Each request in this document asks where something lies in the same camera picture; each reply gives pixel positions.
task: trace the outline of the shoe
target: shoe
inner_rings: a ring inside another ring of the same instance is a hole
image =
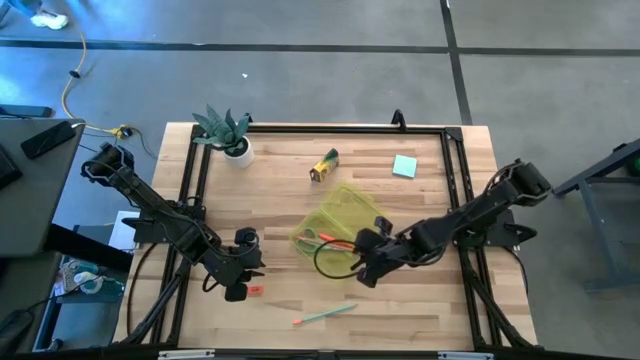
[[[40,10],[40,12],[37,15],[34,15],[33,17],[31,17],[31,23],[33,23],[33,25],[37,27],[46,26],[52,30],[60,30],[63,27],[65,27],[65,25],[67,25],[68,22],[69,22],[68,17],[64,15],[52,13],[46,10]]]

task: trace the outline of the white pot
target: white pot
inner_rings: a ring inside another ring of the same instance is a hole
[[[247,141],[248,145],[244,154],[240,156],[231,156],[227,154],[226,151],[222,152],[224,154],[224,158],[227,159],[227,164],[234,168],[245,168],[253,162],[253,146],[251,146],[251,141],[249,141],[246,136],[243,136],[242,138]]]

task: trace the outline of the wooden table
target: wooden table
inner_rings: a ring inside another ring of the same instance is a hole
[[[190,123],[167,124],[153,178],[154,189],[167,199],[178,197],[191,128]],[[484,126],[462,129],[473,188],[478,193],[497,170],[489,130]],[[219,288],[202,292],[206,271],[196,267],[189,280],[180,347],[472,349],[460,263],[452,246],[435,265],[404,267],[369,289],[354,278],[323,278],[288,240],[292,229],[340,182],[372,195],[396,229],[445,214],[450,205],[437,136],[251,133],[249,138],[255,160],[246,169],[229,168],[221,154],[214,152],[204,203],[207,224],[223,239],[232,240],[240,227],[258,230],[266,276],[251,284],[264,285],[264,294],[244,302],[225,302]],[[340,152],[340,166],[325,183],[311,183],[309,169],[332,147]],[[194,169],[200,167],[200,154]],[[396,154],[418,159],[415,179],[392,176]],[[454,164],[459,174],[457,161]],[[195,191],[197,171],[193,176],[190,194]],[[462,193],[459,198],[464,201]],[[134,326],[158,295],[166,251],[167,247],[158,246],[143,265],[132,299]],[[136,252],[132,269],[142,252]],[[535,343],[519,264],[500,248],[487,248],[487,258],[496,302],[520,333]],[[128,289],[115,340],[126,335]],[[351,303],[358,304],[352,311],[297,327],[291,323]],[[486,313],[480,300],[478,304],[483,335],[489,339]],[[173,300],[165,317],[165,334],[172,313]]]

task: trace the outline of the concrete floor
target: concrete floor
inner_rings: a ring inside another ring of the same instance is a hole
[[[92,40],[186,43],[446,46],[438,0],[50,1],[72,11]],[[640,48],[633,0],[450,0],[459,46]],[[10,12],[0,37],[77,41]],[[0,48],[0,102],[53,107],[78,50]],[[555,185],[640,133],[638,58],[461,56],[473,123],[490,127],[499,164],[533,161]],[[461,124],[446,54],[217,51],[89,51],[69,106],[87,121],[134,124],[152,148],[164,124],[192,121],[210,102],[257,121],[386,123],[401,108],[420,124]],[[97,147],[97,138],[83,144]],[[125,143],[150,180],[155,160],[137,138]],[[90,156],[80,150],[74,168]],[[128,206],[113,190],[72,174],[55,221],[113,221]],[[523,245],[529,298],[541,345],[639,358],[640,289],[598,295],[582,283],[602,258],[577,194],[516,209],[539,231]]]

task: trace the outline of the sticky note pad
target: sticky note pad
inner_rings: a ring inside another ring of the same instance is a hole
[[[413,179],[416,177],[417,166],[418,159],[396,155],[396,160],[393,162],[393,175],[406,176]]]

